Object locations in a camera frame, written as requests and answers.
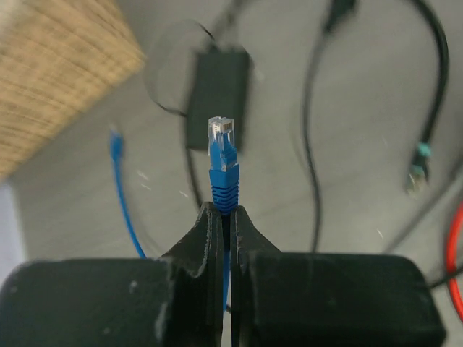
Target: black cable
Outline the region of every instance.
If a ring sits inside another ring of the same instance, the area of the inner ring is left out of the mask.
[[[433,281],[429,285],[429,289],[436,289],[439,288],[440,286],[446,284],[449,280],[452,278],[455,278],[463,273],[463,265],[460,265],[459,267],[456,268],[454,273],[448,273],[442,278],[439,278],[438,280]]]
[[[304,87],[302,89],[302,144],[304,146],[305,156],[307,158],[307,165],[309,169],[309,179],[313,190],[313,201],[315,209],[315,222],[313,224],[312,246],[310,251],[316,253],[320,243],[321,227],[323,222],[323,203],[320,191],[320,180],[318,179],[317,170],[315,167],[315,160],[312,153],[312,146],[310,144],[310,116],[313,99],[313,85],[317,76],[321,58],[329,36],[334,32],[339,23],[346,18],[346,16],[353,12],[356,8],[356,0],[331,0],[329,13],[326,21],[323,24],[323,31],[320,34],[317,42],[313,46],[312,54],[310,54]]]
[[[199,27],[210,39],[211,41],[215,41],[215,38],[211,34],[209,30],[207,30],[204,25],[201,23],[195,21],[195,20],[183,20],[181,22],[176,22],[173,25],[169,26],[166,31],[161,35],[161,38],[158,40],[157,44],[154,45],[153,49],[151,52],[148,54],[147,61],[145,68],[142,73],[142,79],[143,79],[143,84],[145,85],[146,93],[150,97],[150,99],[162,110],[164,110],[167,113],[174,114],[176,116],[181,116],[181,117],[186,117],[186,114],[184,111],[179,110],[178,108],[175,107],[170,107],[170,106],[165,106],[161,101],[158,99],[158,92],[157,92],[157,84],[158,84],[158,75],[159,72],[161,71],[164,63],[167,61],[167,58],[169,57],[169,54],[172,51],[172,48],[174,45],[171,45],[170,49],[167,49],[166,51],[163,51],[160,49],[162,47],[163,40],[166,38],[166,36],[174,29],[174,27],[178,27],[180,25],[193,25],[195,27]],[[164,53],[164,58],[163,59],[156,59],[156,55],[154,53],[159,54],[159,52]],[[153,71],[150,71],[151,64],[153,64],[154,69]]]
[[[315,161],[312,154],[312,148],[310,144],[310,112],[313,98],[313,85],[315,77],[320,66],[320,61],[325,50],[326,41],[328,36],[323,33],[317,43],[314,45],[312,54],[310,54],[309,64],[305,75],[305,82],[303,87],[303,102],[302,102],[302,113],[301,113],[301,124],[302,124],[302,140],[304,145],[305,156],[307,158],[307,165],[309,169],[310,183],[313,189],[313,200],[315,209],[315,222],[313,225],[313,240],[311,246],[311,252],[318,251],[318,244],[320,243],[320,233],[322,226],[323,217],[323,206],[320,192],[320,183],[315,168]]]
[[[439,58],[438,80],[434,99],[409,170],[408,190],[418,192],[429,180],[430,143],[449,80],[449,47],[447,46],[446,34],[442,24],[430,6],[423,0],[409,1],[415,6],[433,32]]]
[[[430,143],[433,136],[433,130],[436,125],[439,110],[443,103],[443,97],[446,92],[447,81],[449,80],[449,47],[447,46],[446,34],[443,30],[441,21],[436,13],[423,0],[409,0],[426,20],[429,28],[433,32],[434,41],[436,42],[439,57],[439,73],[434,94],[433,103],[431,104],[425,127],[422,131],[420,141]]]

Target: blue ethernet cable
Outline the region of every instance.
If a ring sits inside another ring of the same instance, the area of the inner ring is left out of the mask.
[[[132,221],[130,220],[129,210],[125,201],[124,190],[122,189],[122,175],[121,175],[121,161],[122,161],[122,150],[124,148],[124,141],[122,135],[115,129],[111,129],[111,135],[109,137],[109,151],[111,153],[111,159],[113,164],[114,182],[116,184],[117,195],[119,197],[119,204],[121,205],[122,215],[124,216],[127,230],[129,231],[132,243],[137,250],[140,258],[146,258],[146,255],[138,241],[137,235],[135,234]]]
[[[222,214],[224,232],[224,312],[230,276],[230,213],[238,206],[239,164],[234,146],[234,120],[222,117],[209,119],[209,156],[211,157],[212,201]]]

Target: ethernet cable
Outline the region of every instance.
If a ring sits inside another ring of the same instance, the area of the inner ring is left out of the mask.
[[[224,312],[230,276],[230,213],[238,206],[239,164],[234,146],[234,120],[214,117],[208,122],[212,201],[222,214],[224,233]]]
[[[127,230],[129,231],[132,243],[137,250],[140,258],[146,258],[146,254],[138,241],[137,235],[130,219],[129,209],[125,201],[124,190],[122,189],[122,178],[121,178],[121,161],[122,151],[124,149],[124,141],[122,135],[115,129],[111,129],[111,135],[109,137],[109,152],[111,154],[111,161],[113,164],[114,181],[116,183],[117,195],[119,197],[119,204],[121,205],[122,215],[124,216]]]
[[[424,0],[409,0],[409,2],[415,6],[416,10],[425,19],[433,32],[438,53],[438,80],[436,91],[434,92],[434,98],[421,133],[420,141],[413,155],[408,176],[407,190],[411,194],[416,194],[421,191],[429,181],[428,161],[431,157],[431,140],[446,94],[450,63],[447,37],[437,14]]]

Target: cable connector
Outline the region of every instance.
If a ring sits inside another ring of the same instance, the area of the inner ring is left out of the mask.
[[[214,117],[208,122],[212,200],[223,215],[238,206],[239,164],[234,146],[234,120]]]
[[[357,0],[331,0],[330,13],[323,26],[325,33],[332,33],[348,14],[357,8]]]
[[[420,142],[413,157],[408,177],[407,191],[410,194],[417,194],[428,184],[428,161],[430,156],[431,149],[429,144]]]

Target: white surface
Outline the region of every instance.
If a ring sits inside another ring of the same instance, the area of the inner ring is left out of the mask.
[[[0,186],[0,283],[11,270],[25,261],[25,252],[13,189],[8,183]]]

